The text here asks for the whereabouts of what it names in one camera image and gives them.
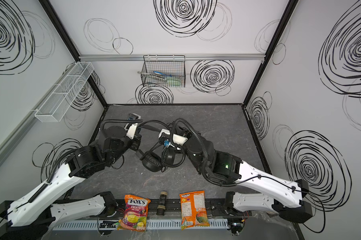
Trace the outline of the black blue headphones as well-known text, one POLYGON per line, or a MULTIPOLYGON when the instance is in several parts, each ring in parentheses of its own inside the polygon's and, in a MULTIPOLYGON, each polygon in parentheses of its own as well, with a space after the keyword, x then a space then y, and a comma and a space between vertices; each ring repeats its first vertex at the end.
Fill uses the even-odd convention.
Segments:
MULTIPOLYGON (((137 131, 143 128, 153 132, 160 132, 159 129, 148 125, 149 123, 159 124, 165 130, 171 131, 172 129, 172 123, 165 124, 158 120, 150 120, 138 124, 137 131)), ((182 147, 166 147, 164 146, 164 140, 165 138, 158 139, 154 146, 146 152, 142 150, 135 152, 143 166, 151 172, 165 172, 168 168, 180 167, 186 159, 186 153, 182 147)))

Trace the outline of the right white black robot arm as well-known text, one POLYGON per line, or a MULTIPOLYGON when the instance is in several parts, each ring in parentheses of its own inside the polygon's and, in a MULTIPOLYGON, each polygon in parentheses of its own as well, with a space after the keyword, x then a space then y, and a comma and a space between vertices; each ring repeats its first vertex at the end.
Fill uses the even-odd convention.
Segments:
POLYGON ((169 130, 171 147, 180 149, 197 172, 222 188, 245 187, 255 194, 228 192, 226 209, 234 212, 263 211, 282 219, 305 224, 315 214, 305 197, 315 197, 305 180, 289 181, 261 171, 239 157, 217 151, 183 118, 176 119, 169 130))

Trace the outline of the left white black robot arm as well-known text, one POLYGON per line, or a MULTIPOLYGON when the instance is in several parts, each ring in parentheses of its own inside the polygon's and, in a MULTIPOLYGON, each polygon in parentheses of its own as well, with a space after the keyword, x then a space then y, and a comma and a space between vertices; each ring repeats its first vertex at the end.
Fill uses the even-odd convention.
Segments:
POLYGON ((66 222, 89 216, 113 216, 118 204, 111 192, 70 203, 57 204, 56 200, 122 158, 136 141, 135 131, 140 123, 142 119, 136 114, 124 120, 104 120, 97 140, 64 153, 38 187, 19 200, 0 204, 0 239, 40 240, 55 226, 66 222))

